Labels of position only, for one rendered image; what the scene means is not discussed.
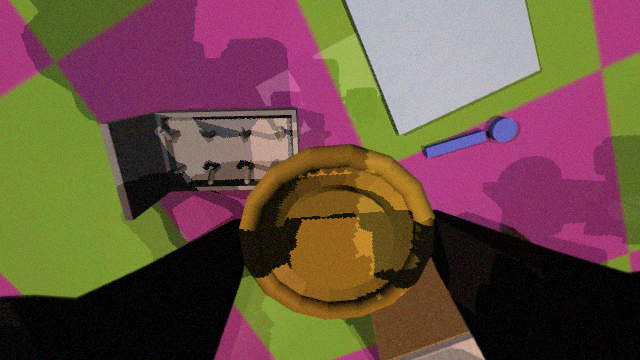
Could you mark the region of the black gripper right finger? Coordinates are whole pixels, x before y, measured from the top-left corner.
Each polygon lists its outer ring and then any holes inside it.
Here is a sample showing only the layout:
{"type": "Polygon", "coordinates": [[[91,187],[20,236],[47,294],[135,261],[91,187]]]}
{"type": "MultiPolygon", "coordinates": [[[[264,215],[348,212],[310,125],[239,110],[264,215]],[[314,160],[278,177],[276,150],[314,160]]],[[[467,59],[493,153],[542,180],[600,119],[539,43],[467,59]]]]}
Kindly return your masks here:
{"type": "Polygon", "coordinates": [[[433,212],[432,260],[485,360],[640,360],[640,271],[433,212]]]}

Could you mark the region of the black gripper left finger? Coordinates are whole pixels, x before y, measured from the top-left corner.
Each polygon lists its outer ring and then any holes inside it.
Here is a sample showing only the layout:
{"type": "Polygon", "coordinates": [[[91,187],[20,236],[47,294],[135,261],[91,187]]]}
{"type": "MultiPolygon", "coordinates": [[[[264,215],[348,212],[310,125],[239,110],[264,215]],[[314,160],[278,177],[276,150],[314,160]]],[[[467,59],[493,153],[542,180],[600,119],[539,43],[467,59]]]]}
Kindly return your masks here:
{"type": "Polygon", "coordinates": [[[214,360],[245,265],[240,222],[78,297],[0,296],[0,360],[214,360]]]}

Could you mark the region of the grey square mat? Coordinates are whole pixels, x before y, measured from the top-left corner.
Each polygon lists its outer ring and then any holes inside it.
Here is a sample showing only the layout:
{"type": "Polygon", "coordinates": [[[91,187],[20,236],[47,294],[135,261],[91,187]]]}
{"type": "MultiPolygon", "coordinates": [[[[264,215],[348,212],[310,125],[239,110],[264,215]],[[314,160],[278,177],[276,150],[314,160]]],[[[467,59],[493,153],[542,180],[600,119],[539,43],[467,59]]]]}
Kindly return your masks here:
{"type": "Polygon", "coordinates": [[[345,0],[399,135],[540,70],[525,0],[345,0]]]}

